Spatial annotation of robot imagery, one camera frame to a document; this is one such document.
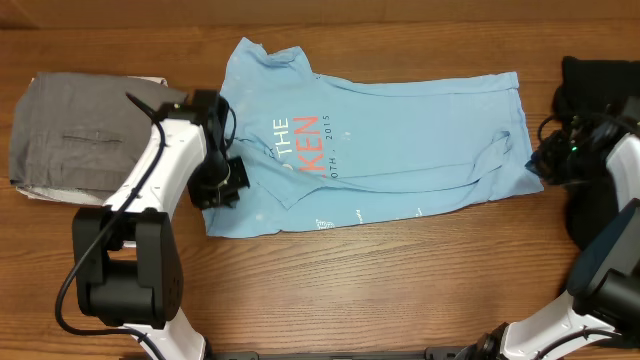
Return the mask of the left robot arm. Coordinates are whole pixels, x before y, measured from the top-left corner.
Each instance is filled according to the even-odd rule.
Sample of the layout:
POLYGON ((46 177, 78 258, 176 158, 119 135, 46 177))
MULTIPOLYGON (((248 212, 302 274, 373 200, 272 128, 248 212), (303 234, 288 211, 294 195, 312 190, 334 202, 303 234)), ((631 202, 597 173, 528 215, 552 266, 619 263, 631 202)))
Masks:
POLYGON ((172 217, 182 193, 194 207, 231 208, 250 185, 230 157, 236 115, 216 90, 153 109, 129 100, 152 122, 149 142, 121 187, 72 222, 75 265, 58 292, 55 318, 79 336, 128 335, 150 359, 212 359, 208 339, 181 308, 184 277, 172 217))

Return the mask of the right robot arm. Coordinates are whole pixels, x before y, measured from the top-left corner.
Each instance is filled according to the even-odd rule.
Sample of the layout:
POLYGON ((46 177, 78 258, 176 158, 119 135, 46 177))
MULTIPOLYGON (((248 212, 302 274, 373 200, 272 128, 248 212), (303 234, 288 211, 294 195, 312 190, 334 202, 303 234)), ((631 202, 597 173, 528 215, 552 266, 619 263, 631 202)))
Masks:
POLYGON ((639 99, 562 119, 528 170, 554 185, 609 178, 617 213, 580 253, 558 298, 484 334, 459 359, 561 359, 593 343, 639 336, 639 99))

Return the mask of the light blue printed t-shirt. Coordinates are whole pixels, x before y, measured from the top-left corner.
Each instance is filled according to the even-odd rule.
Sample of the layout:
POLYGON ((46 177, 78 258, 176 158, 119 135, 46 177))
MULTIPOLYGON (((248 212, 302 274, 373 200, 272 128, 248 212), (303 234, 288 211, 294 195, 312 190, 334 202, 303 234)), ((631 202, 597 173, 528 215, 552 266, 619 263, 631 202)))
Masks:
POLYGON ((363 84, 315 73, 298 47, 242 39, 223 97, 250 185, 207 210, 211 236, 249 238, 438 215, 540 192, 513 72, 363 84))

